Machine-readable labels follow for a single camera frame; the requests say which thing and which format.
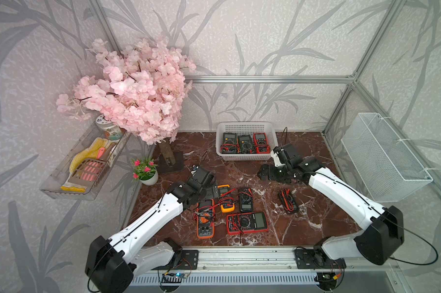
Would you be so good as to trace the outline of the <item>white perforated plastic basket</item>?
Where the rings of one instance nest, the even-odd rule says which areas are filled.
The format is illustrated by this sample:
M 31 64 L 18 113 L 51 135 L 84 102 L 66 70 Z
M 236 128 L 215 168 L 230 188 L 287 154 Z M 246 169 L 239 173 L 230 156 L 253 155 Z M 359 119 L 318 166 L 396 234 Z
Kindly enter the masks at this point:
M 221 122 L 216 131 L 216 153 L 224 161 L 268 161 L 270 153 L 266 154 L 222 154 L 221 145 L 224 144 L 224 133 L 234 133 L 238 136 L 252 136 L 254 133 L 265 133 L 270 150 L 278 146 L 278 140 L 273 124 L 269 122 Z

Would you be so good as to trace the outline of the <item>green multimeter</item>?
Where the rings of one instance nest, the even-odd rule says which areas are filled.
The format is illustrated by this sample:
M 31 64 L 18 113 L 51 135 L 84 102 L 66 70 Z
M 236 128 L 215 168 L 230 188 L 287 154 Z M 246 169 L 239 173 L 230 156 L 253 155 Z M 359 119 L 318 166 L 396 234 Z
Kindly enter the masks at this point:
M 220 152 L 222 154 L 237 154 L 239 152 L 237 134 L 223 133 L 223 141 L 220 146 Z
M 237 143 L 239 146 L 239 152 L 241 154 L 254 154 L 255 145 L 250 135 L 241 135 L 237 137 Z

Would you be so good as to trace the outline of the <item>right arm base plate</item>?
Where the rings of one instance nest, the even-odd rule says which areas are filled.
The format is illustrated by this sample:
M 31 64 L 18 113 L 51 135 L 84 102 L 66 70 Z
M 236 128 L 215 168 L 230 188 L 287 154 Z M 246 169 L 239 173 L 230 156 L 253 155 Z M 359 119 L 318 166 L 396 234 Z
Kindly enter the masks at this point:
M 296 247 L 294 256 L 298 269 L 345 269 L 344 259 L 332 260 L 321 249 L 307 249 Z

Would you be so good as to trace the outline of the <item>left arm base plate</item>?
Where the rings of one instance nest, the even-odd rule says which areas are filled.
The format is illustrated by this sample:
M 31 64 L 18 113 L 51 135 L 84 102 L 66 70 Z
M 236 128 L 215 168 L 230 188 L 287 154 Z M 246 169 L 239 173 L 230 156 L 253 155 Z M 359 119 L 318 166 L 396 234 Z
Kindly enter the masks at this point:
M 165 266 L 160 269 L 181 269 L 181 270 L 196 270 L 199 260 L 199 250 L 179 250 L 176 251 L 172 259 Z

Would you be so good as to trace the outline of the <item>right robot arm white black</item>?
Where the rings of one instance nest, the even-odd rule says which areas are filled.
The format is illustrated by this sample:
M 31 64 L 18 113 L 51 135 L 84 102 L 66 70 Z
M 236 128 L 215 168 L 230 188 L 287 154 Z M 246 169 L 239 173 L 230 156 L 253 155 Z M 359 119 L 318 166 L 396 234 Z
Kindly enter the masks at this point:
M 305 183 L 345 211 L 360 227 L 358 233 L 329 237 L 314 246 L 319 261 L 363 257 L 383 265 L 404 243 L 403 214 L 365 197 L 314 157 L 303 158 L 292 144 L 275 147 L 273 164 L 263 164 L 257 176 L 278 183 Z

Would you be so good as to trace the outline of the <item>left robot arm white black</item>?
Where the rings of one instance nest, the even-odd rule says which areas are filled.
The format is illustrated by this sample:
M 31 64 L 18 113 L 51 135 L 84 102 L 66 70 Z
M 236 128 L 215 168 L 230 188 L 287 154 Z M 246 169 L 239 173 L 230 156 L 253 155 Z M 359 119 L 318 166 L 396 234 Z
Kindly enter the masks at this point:
M 167 223 L 204 199 L 214 185 L 215 174 L 198 166 L 187 181 L 175 182 L 165 194 L 132 224 L 110 238 L 98 236 L 89 247 L 85 274 L 96 293 L 122 293 L 133 278 L 169 264 L 181 247 L 165 240 L 144 245 Z

